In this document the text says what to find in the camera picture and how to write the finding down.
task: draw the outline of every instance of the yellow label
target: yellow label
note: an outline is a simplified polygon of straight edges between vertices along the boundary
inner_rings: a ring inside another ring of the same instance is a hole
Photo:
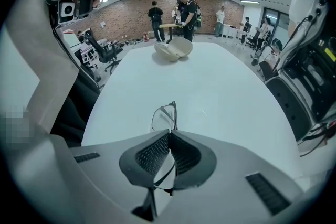
[[[325,51],[326,54],[331,58],[331,60],[332,60],[333,62],[336,61],[336,56],[331,52],[330,49],[326,48],[324,51]]]

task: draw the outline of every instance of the man in black shirt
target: man in black shirt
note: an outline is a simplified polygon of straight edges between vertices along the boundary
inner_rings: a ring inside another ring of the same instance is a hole
[[[156,7],[156,5],[157,5],[156,1],[153,1],[152,5],[154,7],[152,7],[148,11],[148,17],[151,17],[151,19],[152,19],[152,26],[153,26],[153,30],[154,30],[154,35],[156,37],[156,41],[161,42],[160,37],[161,37],[162,41],[164,41],[164,31],[163,31],[163,28],[159,28],[159,26],[162,24],[161,15],[163,15],[163,12],[160,8]]]
[[[184,9],[181,12],[184,38],[191,42],[193,40],[194,25],[197,20],[197,6],[193,0],[181,0],[181,2],[184,4]]]
[[[240,23],[240,25],[244,27],[243,31],[249,32],[249,29],[251,28],[250,27],[250,17],[246,17],[245,19],[246,19],[246,23],[245,24]],[[241,41],[240,41],[241,44],[244,44],[245,37],[246,35],[241,36]]]

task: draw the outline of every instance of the camera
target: camera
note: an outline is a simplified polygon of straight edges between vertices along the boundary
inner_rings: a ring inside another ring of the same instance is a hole
[[[73,16],[75,11],[75,3],[73,2],[63,2],[61,3],[60,16],[69,17]]]

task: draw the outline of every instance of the brick wall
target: brick wall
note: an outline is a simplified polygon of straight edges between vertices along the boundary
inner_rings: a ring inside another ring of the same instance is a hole
[[[152,24],[148,17],[148,10],[154,0],[120,0],[98,12],[91,14],[83,21],[77,22],[64,29],[72,29],[76,33],[91,27],[96,40],[119,40],[127,35],[128,39],[142,37],[144,31],[151,31]],[[164,15],[162,22],[171,23],[171,11],[176,5],[176,0],[155,0]],[[239,28],[243,20],[244,6],[231,0],[196,0],[202,11],[202,27],[197,31],[200,34],[212,34],[216,25],[216,12],[225,6],[225,23]],[[105,21],[106,27],[102,28],[100,22]]]

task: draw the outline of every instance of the ceiling light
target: ceiling light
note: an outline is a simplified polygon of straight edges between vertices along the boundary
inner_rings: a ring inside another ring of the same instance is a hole
[[[273,16],[269,16],[269,15],[266,15],[267,17],[270,17],[270,18],[273,18],[273,19],[277,19],[277,17],[273,17]]]
[[[244,3],[260,4],[260,2],[257,2],[257,1],[250,1],[250,0],[241,0],[241,2],[244,2]]]

